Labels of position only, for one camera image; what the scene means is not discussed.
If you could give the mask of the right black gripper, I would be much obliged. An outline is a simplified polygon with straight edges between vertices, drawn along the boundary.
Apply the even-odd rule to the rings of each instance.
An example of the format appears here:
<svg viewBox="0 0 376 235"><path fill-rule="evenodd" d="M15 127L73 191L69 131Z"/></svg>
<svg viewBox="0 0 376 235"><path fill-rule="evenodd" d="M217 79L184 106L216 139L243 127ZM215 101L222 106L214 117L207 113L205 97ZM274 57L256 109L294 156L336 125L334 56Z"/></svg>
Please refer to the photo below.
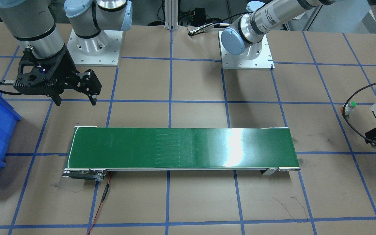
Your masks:
<svg viewBox="0 0 376 235"><path fill-rule="evenodd" d="M84 93L90 103L96 105L102 85L94 70L79 73L66 46L48 58L37 58L36 49L26 46L23 51L17 78L13 84L16 91L22 95L47 95L56 106L60 106L60 94L65 89L72 89Z"/></svg>

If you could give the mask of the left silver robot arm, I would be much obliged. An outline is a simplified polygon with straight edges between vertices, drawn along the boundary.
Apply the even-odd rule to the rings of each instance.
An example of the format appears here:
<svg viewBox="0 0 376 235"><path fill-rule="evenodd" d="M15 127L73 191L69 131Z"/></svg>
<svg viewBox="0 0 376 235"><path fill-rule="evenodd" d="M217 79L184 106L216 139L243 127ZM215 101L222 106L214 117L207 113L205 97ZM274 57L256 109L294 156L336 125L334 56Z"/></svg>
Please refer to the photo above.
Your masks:
<svg viewBox="0 0 376 235"><path fill-rule="evenodd" d="M96 30L128 31L131 27L133 7L129 0L78 2L76 14L72 13L72 3L73 1L66 1L64 4L67 16L88 18ZM271 30L307 11L314 11L316 8L333 3L333 0L272 0L267 3L252 1L246 6L245 13L234 15L233 23L226 24L224 20L208 23L192 29L188 35L194 36L211 28L223 28L220 33L223 52L227 52L232 57L241 57L254 49L252 55L256 58L263 45L262 40ZM368 4L376 20L376 0L369 0Z"/></svg>

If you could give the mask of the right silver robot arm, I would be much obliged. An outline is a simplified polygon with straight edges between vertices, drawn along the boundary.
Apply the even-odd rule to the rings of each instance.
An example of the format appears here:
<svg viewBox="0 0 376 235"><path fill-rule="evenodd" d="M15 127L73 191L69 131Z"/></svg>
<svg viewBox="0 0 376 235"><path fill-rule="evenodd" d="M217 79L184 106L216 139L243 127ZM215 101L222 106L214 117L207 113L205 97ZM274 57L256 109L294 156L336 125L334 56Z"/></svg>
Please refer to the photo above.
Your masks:
<svg viewBox="0 0 376 235"><path fill-rule="evenodd" d="M106 52L118 63L114 44L120 39L108 32L128 31L132 25L130 0L66 0L64 11L75 33L76 43L65 44L46 0L0 0L0 18L23 49L15 79L1 80L0 93L44 95L59 106L61 94L75 90L94 106L102 85L91 69L79 72L69 52L77 50L106 63Z"/></svg>

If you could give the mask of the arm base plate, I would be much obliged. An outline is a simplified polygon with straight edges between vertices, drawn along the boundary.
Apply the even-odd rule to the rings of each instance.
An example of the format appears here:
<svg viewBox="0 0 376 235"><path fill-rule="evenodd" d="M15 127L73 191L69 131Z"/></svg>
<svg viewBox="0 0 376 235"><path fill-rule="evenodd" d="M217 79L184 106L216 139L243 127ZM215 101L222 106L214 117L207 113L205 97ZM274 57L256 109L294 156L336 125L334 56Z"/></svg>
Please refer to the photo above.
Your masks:
<svg viewBox="0 0 376 235"><path fill-rule="evenodd" d="M101 31L92 39L83 39L72 29L67 48L76 66L117 67L122 39L122 31Z"/></svg>
<svg viewBox="0 0 376 235"><path fill-rule="evenodd" d="M274 70L275 65L267 36L260 43L248 47L241 55L230 54L221 43L222 31L218 33L222 68L229 70Z"/></svg>

